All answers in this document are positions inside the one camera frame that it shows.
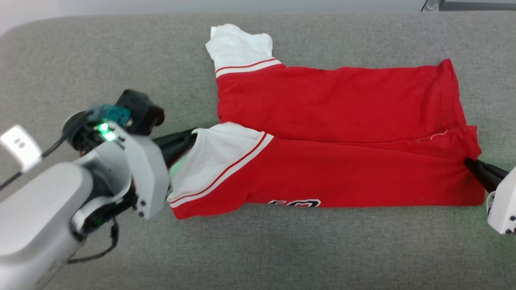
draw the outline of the red fabric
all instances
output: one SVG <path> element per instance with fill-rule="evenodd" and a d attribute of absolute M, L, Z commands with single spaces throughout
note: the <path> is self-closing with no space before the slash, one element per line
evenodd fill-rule
<path fill-rule="evenodd" d="M 452 63 L 319 70 L 275 65 L 217 79 L 219 117 L 275 136 L 253 160 L 177 218 L 244 202 L 319 206 L 481 205 L 464 165 L 480 153 Z"/>

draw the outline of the number print on shirt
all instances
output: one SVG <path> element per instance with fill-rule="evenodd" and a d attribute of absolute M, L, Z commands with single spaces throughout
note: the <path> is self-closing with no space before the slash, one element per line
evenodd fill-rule
<path fill-rule="evenodd" d="M 318 199 L 302 199 L 302 200 L 293 200 L 291 202 L 287 202 L 286 200 L 271 200 L 269 204 L 282 204 L 282 205 L 290 205 L 290 206 L 305 206 L 305 207 L 318 207 L 321 204 L 321 201 Z"/>

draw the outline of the red stripe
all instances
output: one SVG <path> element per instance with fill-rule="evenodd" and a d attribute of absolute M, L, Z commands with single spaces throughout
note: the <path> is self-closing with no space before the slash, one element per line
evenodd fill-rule
<path fill-rule="evenodd" d="M 276 60 L 276 59 L 275 58 L 271 58 L 271 59 L 267 59 L 267 60 L 262 60 L 262 61 L 259 61 L 257 63 L 253 63 L 252 65 L 243 66 L 243 67 L 223 67 L 223 68 L 220 68 L 220 69 L 216 70 L 215 73 L 218 73 L 219 71 L 224 70 L 224 69 L 244 69 L 244 68 L 250 68 L 252 66 L 256 66 L 256 65 L 259 65 L 261 63 L 268 62 L 268 61 L 273 61 L 273 60 Z"/>
<path fill-rule="evenodd" d="M 237 162 L 229 165 L 229 167 L 227 167 L 205 190 L 201 191 L 201 192 L 198 192 L 196 194 L 190 194 L 190 195 L 185 195 L 185 196 L 181 196 L 179 197 L 178 199 L 176 200 L 173 200 L 173 201 L 170 201 L 169 204 L 172 204 L 176 201 L 179 201 L 185 197 L 193 197 L 193 196 L 196 196 L 196 195 L 200 195 L 201 193 L 207 191 L 208 189 L 210 189 L 210 187 L 212 187 L 216 182 L 217 180 L 219 180 L 223 175 L 224 173 L 226 173 L 228 170 L 230 170 L 233 166 L 237 165 L 240 161 L 244 160 L 244 158 L 246 158 L 247 156 L 249 156 L 251 153 L 253 153 L 259 146 L 260 144 L 262 144 L 263 140 L 265 139 L 265 137 L 267 137 L 267 134 L 263 134 L 263 137 L 262 139 L 258 142 L 258 144 L 253 148 L 253 150 L 249 151 L 249 153 L 247 153 L 246 155 L 244 155 L 242 158 L 240 158 Z"/>

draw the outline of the white tag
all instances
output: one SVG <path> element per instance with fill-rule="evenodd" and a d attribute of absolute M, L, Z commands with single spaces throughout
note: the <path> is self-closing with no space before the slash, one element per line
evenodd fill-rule
<path fill-rule="evenodd" d="M 41 161 L 41 149 L 34 139 L 21 127 L 15 125 L 0 137 L 2 145 L 16 157 L 22 173 L 29 171 Z"/>

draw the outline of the black cable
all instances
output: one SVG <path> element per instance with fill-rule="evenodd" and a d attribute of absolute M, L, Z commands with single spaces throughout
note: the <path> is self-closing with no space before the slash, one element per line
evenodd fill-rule
<path fill-rule="evenodd" d="M 66 139 L 70 136 L 70 134 L 72 134 L 74 132 L 74 129 L 76 129 L 78 126 L 83 126 L 83 125 L 86 125 L 88 123 L 88 116 L 93 114 L 92 111 L 85 111 L 84 114 L 82 114 L 80 117 L 77 118 L 77 120 L 75 120 L 75 122 L 73 122 L 73 124 L 68 128 L 68 130 L 66 130 L 66 132 L 63 133 L 63 135 L 61 136 L 61 138 L 59 138 L 50 148 L 48 148 L 45 152 L 43 152 L 41 154 L 41 159 L 49 156 L 52 152 L 54 152 L 59 146 L 61 146 L 61 144 L 63 144 L 63 142 L 66 141 Z M 18 179 L 20 176 L 22 176 L 22 172 L 21 171 L 18 171 L 17 173 L 15 173 L 13 176 L 11 176 L 8 180 L 4 181 L 1 185 L 0 185 L 0 190 L 3 190 L 4 188 L 6 188 L 7 186 L 9 186 L 9 184 L 11 184 L 13 181 L 15 181 L 16 179 Z"/>
<path fill-rule="evenodd" d="M 117 246 L 118 237 L 119 237 L 119 228 L 118 228 L 117 219 L 113 218 L 113 226 L 111 227 L 111 246 L 109 248 L 107 248 L 105 251 L 103 251 L 102 253 L 99 253 L 99 254 L 96 254 L 93 256 L 89 256 L 89 257 L 69 260 L 68 264 L 85 263 L 85 262 L 90 262 L 90 261 L 102 258 L 103 256 L 105 256 L 108 253 L 110 253 L 111 251 L 113 251 L 113 249 Z"/>

